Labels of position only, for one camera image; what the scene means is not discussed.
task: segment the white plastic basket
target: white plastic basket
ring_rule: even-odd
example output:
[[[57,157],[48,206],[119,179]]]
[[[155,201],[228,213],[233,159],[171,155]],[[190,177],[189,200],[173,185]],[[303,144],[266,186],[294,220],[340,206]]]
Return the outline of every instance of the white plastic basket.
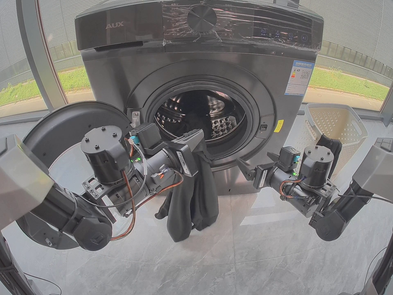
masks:
[[[331,139],[338,139],[343,144],[334,174],[331,177],[334,180],[366,140],[368,132],[350,106],[307,104],[304,124],[294,147],[303,151],[308,145],[316,145],[322,134]]]

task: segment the energy label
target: energy label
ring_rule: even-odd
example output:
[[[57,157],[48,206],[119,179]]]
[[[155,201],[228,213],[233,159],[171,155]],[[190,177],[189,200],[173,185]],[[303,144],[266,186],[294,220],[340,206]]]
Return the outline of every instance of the energy label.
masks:
[[[314,63],[294,60],[285,95],[304,96],[310,83]]]

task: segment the control panel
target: control panel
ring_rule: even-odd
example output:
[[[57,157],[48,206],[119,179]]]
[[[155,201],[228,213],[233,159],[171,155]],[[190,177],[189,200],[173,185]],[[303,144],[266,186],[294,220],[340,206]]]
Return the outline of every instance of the control panel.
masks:
[[[79,50],[159,41],[283,45],[319,51],[323,19],[293,7],[229,0],[162,0],[86,13],[75,20]]]
[[[320,49],[323,20],[299,11],[224,0],[163,2],[164,40],[232,40]]]

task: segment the barcode label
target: barcode label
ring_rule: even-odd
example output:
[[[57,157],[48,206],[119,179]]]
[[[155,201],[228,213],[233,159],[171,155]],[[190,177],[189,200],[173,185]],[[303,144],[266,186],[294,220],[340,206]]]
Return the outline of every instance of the barcode label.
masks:
[[[262,178],[261,181],[259,182],[259,187],[258,188],[262,188],[263,184],[265,183],[265,179],[266,179],[266,175],[268,174],[268,170],[264,170],[262,173]]]
[[[303,96],[306,93],[313,69],[313,62],[294,60],[285,95]]]
[[[311,70],[303,70],[302,74],[300,76],[301,79],[307,79],[310,77],[311,75]]]
[[[180,164],[181,164],[182,167],[183,167],[184,173],[186,173],[187,175],[189,175],[189,174],[190,174],[190,171],[188,170],[187,164],[185,163],[183,154],[182,154],[180,151],[176,151],[176,153],[177,153],[177,156],[179,157]]]

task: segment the gray marble floor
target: gray marble floor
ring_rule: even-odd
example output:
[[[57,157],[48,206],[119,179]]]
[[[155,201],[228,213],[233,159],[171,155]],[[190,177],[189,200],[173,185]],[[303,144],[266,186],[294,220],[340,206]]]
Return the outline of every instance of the gray marble floor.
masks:
[[[297,117],[287,145],[302,120]],[[377,137],[393,137],[392,125],[364,124],[369,138],[337,176],[340,189],[347,187]],[[0,127],[0,136],[15,132],[22,137],[31,125]],[[220,197],[217,222],[174,243],[166,220],[154,218],[163,199],[138,210],[131,235],[94,253],[45,248],[25,237],[16,224],[2,232],[21,268],[55,281],[65,295],[332,295],[360,292],[367,267],[387,245],[393,225],[393,207],[371,200],[338,240],[324,242],[308,219],[265,188],[258,194]],[[37,284],[44,294],[57,293],[54,286]]]

